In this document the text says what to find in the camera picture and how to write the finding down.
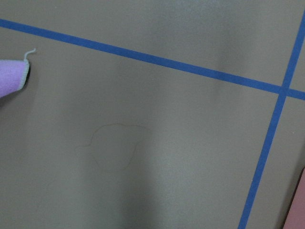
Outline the purple microfiber cloth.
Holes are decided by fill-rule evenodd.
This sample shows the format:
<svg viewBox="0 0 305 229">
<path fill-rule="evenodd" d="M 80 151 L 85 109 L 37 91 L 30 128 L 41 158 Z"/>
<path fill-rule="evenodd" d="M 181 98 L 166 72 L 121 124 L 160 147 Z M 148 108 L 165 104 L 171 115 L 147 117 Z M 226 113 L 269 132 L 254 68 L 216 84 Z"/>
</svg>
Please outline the purple microfiber cloth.
<svg viewBox="0 0 305 229">
<path fill-rule="evenodd" d="M 24 54 L 23 60 L 0 60 L 0 97 L 21 90 L 30 75 L 31 64 L 28 55 L 35 53 L 36 48 Z"/>
</svg>

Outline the pink plastic tray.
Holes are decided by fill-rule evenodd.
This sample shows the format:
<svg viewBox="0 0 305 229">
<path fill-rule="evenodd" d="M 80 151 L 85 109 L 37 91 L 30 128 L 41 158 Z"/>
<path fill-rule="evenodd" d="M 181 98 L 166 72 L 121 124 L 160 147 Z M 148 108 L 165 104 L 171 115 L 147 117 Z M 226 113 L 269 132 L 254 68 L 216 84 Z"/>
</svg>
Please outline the pink plastic tray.
<svg viewBox="0 0 305 229">
<path fill-rule="evenodd" d="M 305 169 L 299 178 L 283 229 L 305 229 Z"/>
</svg>

